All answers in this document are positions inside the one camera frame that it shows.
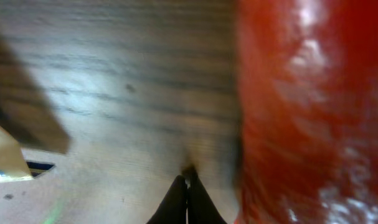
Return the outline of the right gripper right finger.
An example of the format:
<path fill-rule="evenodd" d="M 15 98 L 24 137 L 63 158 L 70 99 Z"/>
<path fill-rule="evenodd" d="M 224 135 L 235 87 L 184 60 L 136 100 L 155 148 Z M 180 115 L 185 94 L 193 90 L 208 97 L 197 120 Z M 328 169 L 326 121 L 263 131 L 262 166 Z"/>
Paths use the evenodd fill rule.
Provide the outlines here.
<path fill-rule="evenodd" d="M 227 224 L 218 212 L 195 169 L 187 170 L 189 224 Z"/>

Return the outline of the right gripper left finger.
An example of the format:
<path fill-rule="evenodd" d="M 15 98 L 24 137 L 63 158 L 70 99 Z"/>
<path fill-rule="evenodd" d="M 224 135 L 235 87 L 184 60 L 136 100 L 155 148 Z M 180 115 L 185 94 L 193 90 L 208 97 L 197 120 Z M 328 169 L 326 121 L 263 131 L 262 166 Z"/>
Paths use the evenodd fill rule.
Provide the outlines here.
<path fill-rule="evenodd" d="M 186 224 L 187 185 L 178 175 L 147 224 Z"/>

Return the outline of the red snack bag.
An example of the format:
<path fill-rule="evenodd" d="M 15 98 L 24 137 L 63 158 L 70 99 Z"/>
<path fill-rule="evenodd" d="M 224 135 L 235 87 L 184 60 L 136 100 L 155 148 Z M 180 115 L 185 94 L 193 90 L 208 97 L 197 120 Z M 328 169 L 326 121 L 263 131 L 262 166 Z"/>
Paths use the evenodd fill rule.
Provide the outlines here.
<path fill-rule="evenodd" d="M 237 223 L 378 223 L 378 0 L 237 2 Z"/>

